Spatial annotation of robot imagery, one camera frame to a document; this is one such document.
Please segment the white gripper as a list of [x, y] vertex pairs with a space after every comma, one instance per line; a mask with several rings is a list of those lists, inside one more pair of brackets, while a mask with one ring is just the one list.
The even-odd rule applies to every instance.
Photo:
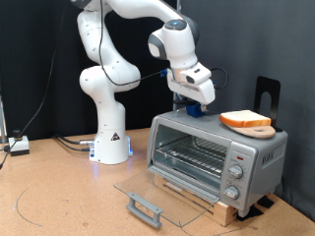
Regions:
[[211, 75], [212, 72], [208, 68], [196, 64], [187, 70], [168, 69], [166, 77], [170, 90], [188, 97], [183, 99], [185, 105], [192, 105], [193, 99], [202, 103], [202, 111], [207, 111], [207, 105], [216, 98]]

